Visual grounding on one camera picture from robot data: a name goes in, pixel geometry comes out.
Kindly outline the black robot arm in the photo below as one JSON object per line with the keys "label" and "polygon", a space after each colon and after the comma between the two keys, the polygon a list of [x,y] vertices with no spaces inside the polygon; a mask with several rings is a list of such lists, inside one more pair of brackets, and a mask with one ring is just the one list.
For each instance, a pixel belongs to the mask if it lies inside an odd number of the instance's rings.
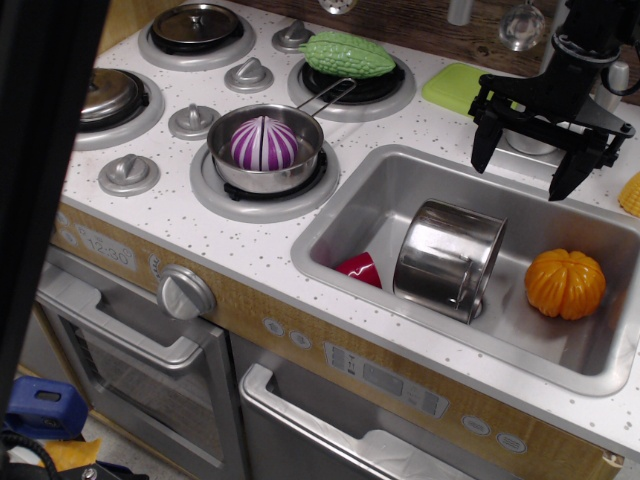
{"label": "black robot arm", "polygon": [[595,83],[610,85],[609,69],[621,48],[639,46],[636,1],[570,1],[554,33],[554,53],[535,77],[486,74],[469,113],[477,130],[471,163],[485,171],[504,131],[554,146],[565,155],[549,186],[552,201],[565,199],[593,170],[612,166],[634,127],[591,96]]}

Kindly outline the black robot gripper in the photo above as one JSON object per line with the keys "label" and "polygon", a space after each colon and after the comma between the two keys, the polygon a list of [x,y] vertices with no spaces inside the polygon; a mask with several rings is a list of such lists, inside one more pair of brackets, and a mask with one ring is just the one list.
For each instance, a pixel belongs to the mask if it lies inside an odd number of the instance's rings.
{"label": "black robot gripper", "polygon": [[[609,69],[619,51],[558,49],[546,71],[532,78],[483,75],[469,114],[477,125],[471,164],[484,173],[504,128],[562,148],[564,157],[553,175],[549,200],[566,199],[592,171],[612,165],[634,127],[598,105],[592,87],[601,79],[606,87]],[[552,124],[585,127],[574,133]]]}

